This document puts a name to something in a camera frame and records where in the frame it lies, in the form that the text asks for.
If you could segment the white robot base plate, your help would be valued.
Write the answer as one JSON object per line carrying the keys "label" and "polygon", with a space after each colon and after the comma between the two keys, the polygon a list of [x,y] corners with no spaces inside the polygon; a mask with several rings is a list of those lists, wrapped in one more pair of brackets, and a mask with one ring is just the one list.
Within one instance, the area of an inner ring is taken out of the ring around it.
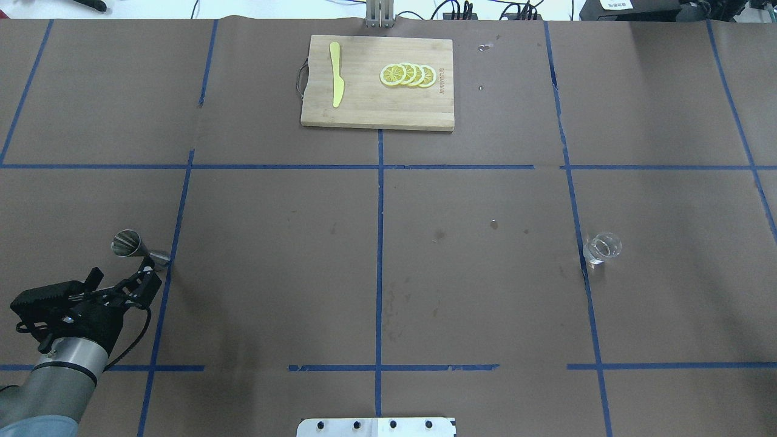
{"label": "white robot base plate", "polygon": [[308,418],[300,422],[297,436],[456,436],[454,418]]}

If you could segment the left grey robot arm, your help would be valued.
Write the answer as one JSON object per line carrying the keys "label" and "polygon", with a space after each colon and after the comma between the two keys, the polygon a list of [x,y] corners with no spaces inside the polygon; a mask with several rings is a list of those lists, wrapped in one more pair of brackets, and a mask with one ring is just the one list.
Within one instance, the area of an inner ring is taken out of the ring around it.
{"label": "left grey robot arm", "polygon": [[129,309],[152,316],[161,287],[157,263],[144,256],[138,270],[101,288],[103,272],[22,291],[10,304],[16,330],[38,343],[41,355],[21,385],[2,387],[3,436],[75,436]]}

